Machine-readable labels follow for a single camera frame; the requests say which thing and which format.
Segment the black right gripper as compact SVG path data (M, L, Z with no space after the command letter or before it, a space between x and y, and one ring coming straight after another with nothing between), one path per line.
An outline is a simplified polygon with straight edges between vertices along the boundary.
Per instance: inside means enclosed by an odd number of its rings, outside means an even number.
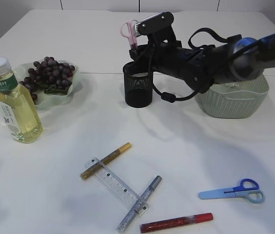
M183 48L171 26L148 33L148 43L129 51L136 66L183 80L193 91L205 93L220 83L220 66L228 57L228 45Z

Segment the black blue right robot arm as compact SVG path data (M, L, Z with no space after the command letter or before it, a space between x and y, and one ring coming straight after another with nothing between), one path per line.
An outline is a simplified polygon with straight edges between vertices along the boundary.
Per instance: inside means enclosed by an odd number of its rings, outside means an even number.
M220 37L210 28L200 28L223 45L183 48L180 41L157 43L156 37L174 35L171 27L148 35L148 43L130 50L130 57L146 62L147 70L184 81L193 91L204 93L214 84L255 80L268 68L275 68L275 33L259 40L240 34Z

